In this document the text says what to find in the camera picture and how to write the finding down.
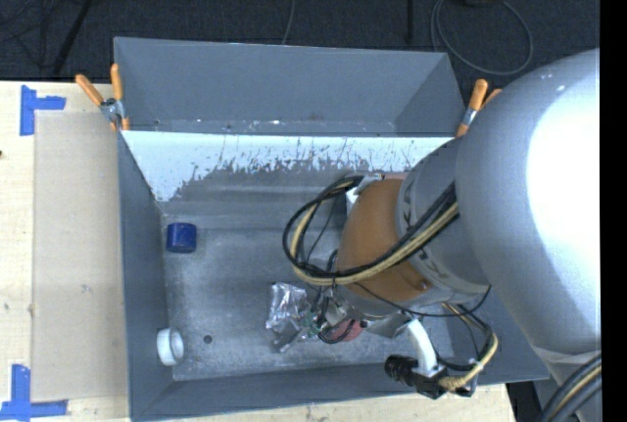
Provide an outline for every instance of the bin floor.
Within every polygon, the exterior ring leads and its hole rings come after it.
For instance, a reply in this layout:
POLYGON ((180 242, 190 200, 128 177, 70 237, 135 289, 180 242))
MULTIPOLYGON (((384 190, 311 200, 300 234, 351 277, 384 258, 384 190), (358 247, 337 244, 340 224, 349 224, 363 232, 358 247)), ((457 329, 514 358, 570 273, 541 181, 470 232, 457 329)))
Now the bin floor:
MULTIPOLYGON (((383 368, 391 353, 415 355, 405 333, 388 339, 365 332, 349 343, 327 345, 314 338, 277 352, 273 332, 265 328, 270 286, 280 281, 306 287, 285 258, 281 237, 279 230, 199 229, 193 254, 165 252, 169 325, 185 342, 185 356, 173 368, 175 380, 342 364, 383 368)), ((338 238, 338 232, 326 233, 319 252, 330 253, 338 238)), ((431 321, 428 332, 440 352, 447 352, 445 323, 431 321)))

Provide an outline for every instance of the gray bin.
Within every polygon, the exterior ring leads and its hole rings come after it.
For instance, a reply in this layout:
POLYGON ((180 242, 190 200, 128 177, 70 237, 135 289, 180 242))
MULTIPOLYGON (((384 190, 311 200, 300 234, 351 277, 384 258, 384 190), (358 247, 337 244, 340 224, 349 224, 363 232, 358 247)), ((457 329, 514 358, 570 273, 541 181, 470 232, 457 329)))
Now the gray bin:
MULTIPOLYGON (((303 203, 349 172, 408 170, 453 137, 464 107, 448 57, 118 37, 115 60, 131 122, 119 137, 131 418, 410 392, 383 370, 412 354, 404 335, 278 353, 265 319, 271 283, 304 286, 281 249, 303 203), (192 254, 166 250, 179 221, 198 228, 192 254), (172 367, 157 353, 168 327, 186 347, 172 367)), ((333 215, 322 253, 344 219, 333 215)), ((548 377, 494 295, 480 315, 502 342, 481 384, 548 377)), ((424 324, 443 355, 471 354, 452 320, 424 324)))

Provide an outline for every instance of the blue object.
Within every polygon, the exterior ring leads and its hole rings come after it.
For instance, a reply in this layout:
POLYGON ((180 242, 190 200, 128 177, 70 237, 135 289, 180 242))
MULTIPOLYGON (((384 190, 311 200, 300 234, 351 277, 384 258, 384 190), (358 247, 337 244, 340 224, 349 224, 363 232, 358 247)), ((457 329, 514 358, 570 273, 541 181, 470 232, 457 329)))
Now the blue object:
POLYGON ((37 91, 22 85, 22 109, 20 113, 20 135, 32 135, 35 132, 35 111, 62 111, 66 106, 63 97, 37 98, 37 91))
POLYGON ((168 226, 169 252, 191 254, 196 251, 196 225, 193 223, 171 223, 168 226))
POLYGON ((30 402, 30 370, 21 364, 11 367, 11 400, 3 401, 0 420, 28 422, 31 417, 53 417, 65 415, 68 400, 30 402))

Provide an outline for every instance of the crumpled foil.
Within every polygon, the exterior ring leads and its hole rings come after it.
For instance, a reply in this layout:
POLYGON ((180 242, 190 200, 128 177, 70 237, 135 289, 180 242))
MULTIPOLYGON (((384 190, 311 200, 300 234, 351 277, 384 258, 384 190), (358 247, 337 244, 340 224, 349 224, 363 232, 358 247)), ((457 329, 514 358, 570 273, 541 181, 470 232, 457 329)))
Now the crumpled foil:
POLYGON ((288 283, 274 283, 270 287, 270 306, 265 328, 274 332, 272 342, 278 352, 313 333, 311 303, 307 291, 288 283))

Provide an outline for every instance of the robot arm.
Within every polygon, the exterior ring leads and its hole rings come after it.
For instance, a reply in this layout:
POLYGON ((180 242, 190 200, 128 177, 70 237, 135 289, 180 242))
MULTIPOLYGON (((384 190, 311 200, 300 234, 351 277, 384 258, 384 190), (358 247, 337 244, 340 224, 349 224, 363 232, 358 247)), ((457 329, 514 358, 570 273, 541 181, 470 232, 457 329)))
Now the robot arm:
MULTIPOLYGON (((375 323, 373 329, 378 322, 389 336, 410 330, 423 347, 421 364, 391 356, 386 371, 397 380, 430 380, 455 392, 476 379, 480 361, 497 349, 489 329, 475 375, 443 381, 442 365, 431 375, 420 368, 431 357, 429 345, 399 309, 440 303, 459 312, 494 288, 557 383, 572 388, 578 378, 577 390, 592 389, 601 381, 599 133, 593 50, 515 81, 476 114, 467 133, 407 176, 377 175, 361 188, 360 177, 348 177, 330 186, 320 202, 347 192, 354 202, 327 270, 298 261, 300 236, 319 203, 304 210, 286 253, 297 274, 329 289, 325 310, 332 308, 334 318, 326 326, 336 338, 348 322, 375 323)), ((574 398, 569 393, 562 406, 574 398)), ((591 395, 596 402, 578 411, 582 421, 601 412, 600 389, 591 395)))

